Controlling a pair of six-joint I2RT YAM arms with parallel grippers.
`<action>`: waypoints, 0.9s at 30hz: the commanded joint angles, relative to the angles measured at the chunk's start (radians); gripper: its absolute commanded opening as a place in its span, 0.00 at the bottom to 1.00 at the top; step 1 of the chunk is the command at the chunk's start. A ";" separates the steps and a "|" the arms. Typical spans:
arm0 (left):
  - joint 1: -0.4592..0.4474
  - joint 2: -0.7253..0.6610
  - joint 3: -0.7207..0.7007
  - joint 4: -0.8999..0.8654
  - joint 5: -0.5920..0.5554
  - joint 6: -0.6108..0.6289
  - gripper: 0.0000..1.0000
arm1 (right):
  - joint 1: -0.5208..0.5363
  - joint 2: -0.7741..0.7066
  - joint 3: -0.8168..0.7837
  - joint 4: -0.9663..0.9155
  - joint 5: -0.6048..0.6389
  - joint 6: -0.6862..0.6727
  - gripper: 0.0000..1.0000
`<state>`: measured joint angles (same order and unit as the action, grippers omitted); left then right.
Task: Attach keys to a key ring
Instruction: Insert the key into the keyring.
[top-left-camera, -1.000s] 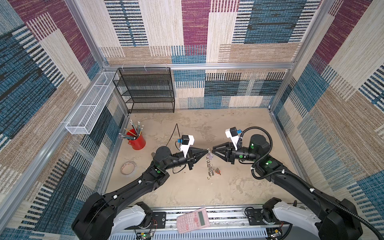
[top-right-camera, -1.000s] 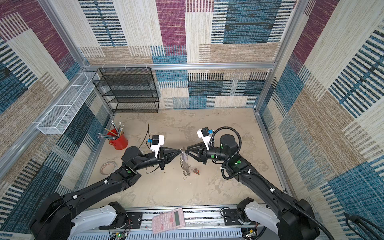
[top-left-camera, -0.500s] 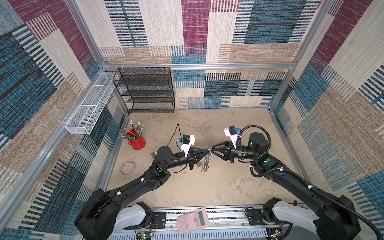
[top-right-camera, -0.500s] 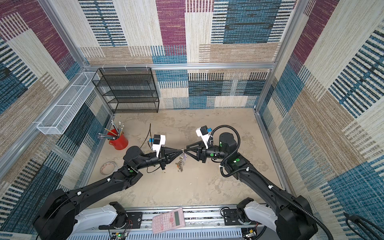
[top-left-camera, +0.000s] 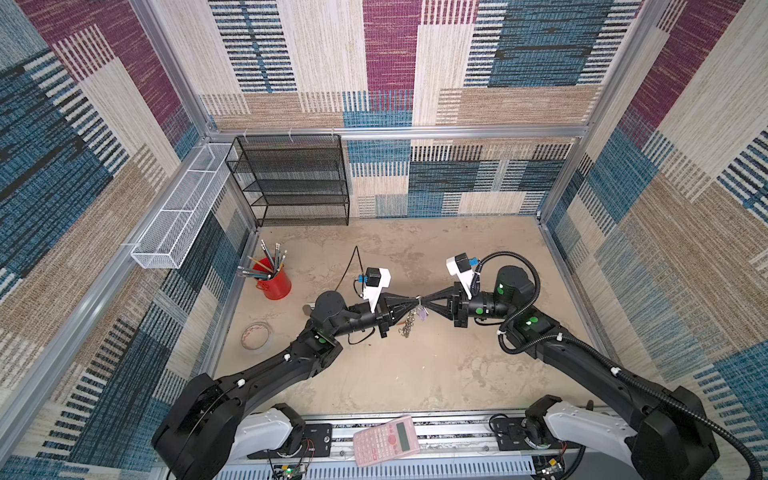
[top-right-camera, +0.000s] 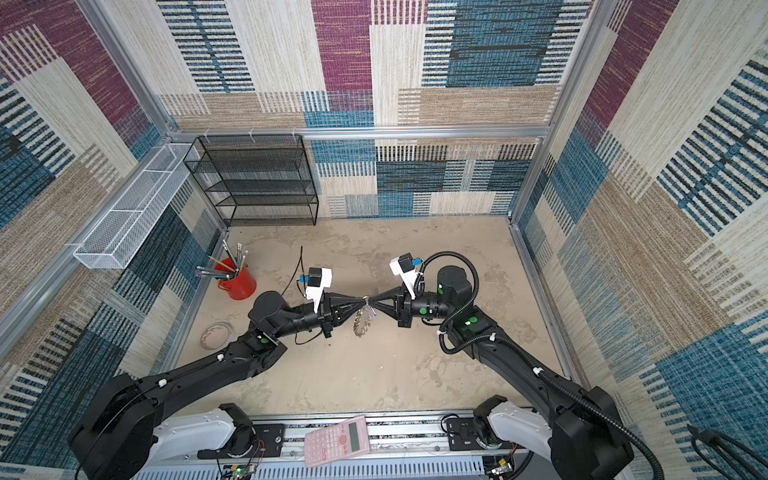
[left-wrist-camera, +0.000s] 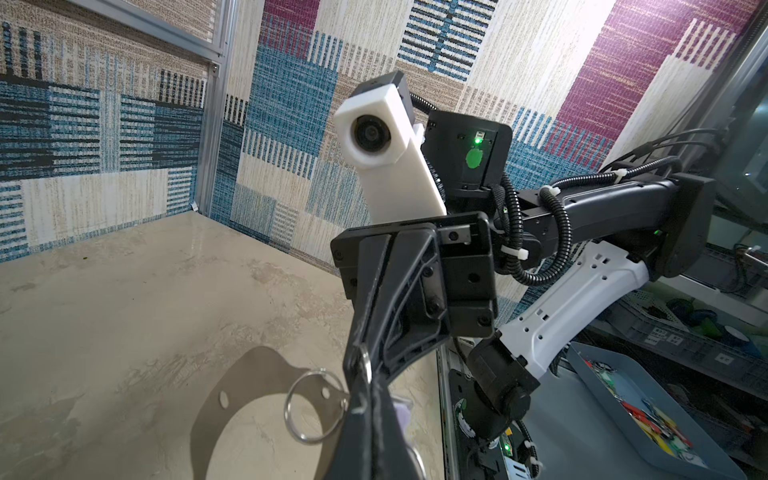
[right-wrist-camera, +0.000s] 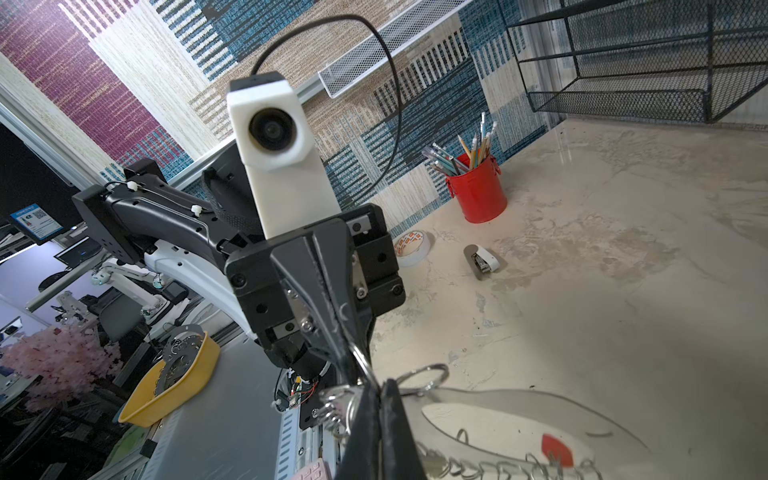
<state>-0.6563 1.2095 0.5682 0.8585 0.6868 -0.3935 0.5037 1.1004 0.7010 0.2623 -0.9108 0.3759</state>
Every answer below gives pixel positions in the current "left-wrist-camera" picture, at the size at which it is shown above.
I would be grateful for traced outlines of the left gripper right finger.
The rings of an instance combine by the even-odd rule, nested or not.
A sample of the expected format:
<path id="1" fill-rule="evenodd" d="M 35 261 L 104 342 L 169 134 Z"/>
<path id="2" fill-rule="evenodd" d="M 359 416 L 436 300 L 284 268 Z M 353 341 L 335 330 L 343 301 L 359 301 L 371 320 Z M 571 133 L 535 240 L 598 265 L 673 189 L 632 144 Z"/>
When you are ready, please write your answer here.
<path id="1" fill-rule="evenodd" d="M 387 386 L 371 386 L 371 479 L 418 479 Z"/>

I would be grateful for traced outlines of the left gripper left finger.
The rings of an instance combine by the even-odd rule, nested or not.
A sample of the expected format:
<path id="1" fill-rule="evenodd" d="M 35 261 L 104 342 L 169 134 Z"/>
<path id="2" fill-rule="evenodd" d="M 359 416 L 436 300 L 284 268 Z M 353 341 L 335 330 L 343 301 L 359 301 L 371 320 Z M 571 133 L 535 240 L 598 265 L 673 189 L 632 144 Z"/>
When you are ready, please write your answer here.
<path id="1" fill-rule="evenodd" d="M 370 383 L 358 377 L 350 390 L 349 407 L 325 479 L 371 478 L 373 404 L 370 393 Z"/>

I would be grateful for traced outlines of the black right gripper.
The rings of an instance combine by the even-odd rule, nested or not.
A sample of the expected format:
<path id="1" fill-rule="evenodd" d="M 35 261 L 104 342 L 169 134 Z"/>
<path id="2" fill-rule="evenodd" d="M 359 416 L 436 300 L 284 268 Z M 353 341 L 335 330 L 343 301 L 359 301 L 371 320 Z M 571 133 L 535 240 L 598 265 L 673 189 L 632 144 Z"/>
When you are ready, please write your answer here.
<path id="1" fill-rule="evenodd" d="M 330 250 L 354 307 L 343 359 L 348 384 L 369 372 L 391 383 L 444 344 L 450 330 L 493 334 L 498 301 L 485 213 L 349 228 Z"/>

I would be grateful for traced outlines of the key with purple tag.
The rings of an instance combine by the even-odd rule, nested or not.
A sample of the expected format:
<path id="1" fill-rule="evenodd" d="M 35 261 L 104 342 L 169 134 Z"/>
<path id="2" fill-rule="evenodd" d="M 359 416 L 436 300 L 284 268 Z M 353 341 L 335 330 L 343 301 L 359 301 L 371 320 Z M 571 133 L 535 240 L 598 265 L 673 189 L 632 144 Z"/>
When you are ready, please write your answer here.
<path id="1" fill-rule="evenodd" d="M 392 394 L 391 400 L 395 409 L 396 418 L 400 427 L 401 433 L 404 437 L 407 437 L 407 430 L 411 424 L 413 418 L 413 409 L 415 403 L 412 399 Z"/>

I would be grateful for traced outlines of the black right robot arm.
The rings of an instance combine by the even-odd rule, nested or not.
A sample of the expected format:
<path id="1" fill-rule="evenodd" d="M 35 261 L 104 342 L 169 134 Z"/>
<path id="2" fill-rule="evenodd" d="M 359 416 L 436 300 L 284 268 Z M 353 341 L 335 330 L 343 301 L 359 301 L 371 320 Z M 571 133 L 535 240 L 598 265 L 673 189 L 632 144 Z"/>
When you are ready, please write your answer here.
<path id="1" fill-rule="evenodd" d="M 650 280 L 689 268 L 706 240 L 715 185 L 673 173 L 641 183 L 638 170 L 572 177 L 586 199 L 564 204 L 557 186 L 540 203 L 555 223 L 551 267 L 523 265 L 526 219 L 503 181 L 494 233 L 481 212 L 449 215 L 420 150 L 421 125 L 386 110 L 341 110 L 335 121 L 345 160 L 373 175 L 375 224 L 333 239 L 354 318 L 343 370 L 351 397 L 341 436 L 392 445 L 389 384 L 451 337 L 479 329 L 466 423 L 499 436 L 530 408 L 556 355 L 608 306 Z"/>

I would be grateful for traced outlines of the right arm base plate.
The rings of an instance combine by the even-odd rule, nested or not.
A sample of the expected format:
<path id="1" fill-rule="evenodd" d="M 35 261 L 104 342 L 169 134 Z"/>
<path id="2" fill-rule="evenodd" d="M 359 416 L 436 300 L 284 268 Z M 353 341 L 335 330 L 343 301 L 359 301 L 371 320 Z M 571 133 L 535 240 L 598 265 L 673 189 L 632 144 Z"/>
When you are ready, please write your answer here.
<path id="1" fill-rule="evenodd" d="M 497 411 L 474 378 L 450 368 L 440 380 L 445 477 L 536 479 L 543 471 L 523 417 L 531 398 L 512 391 Z"/>

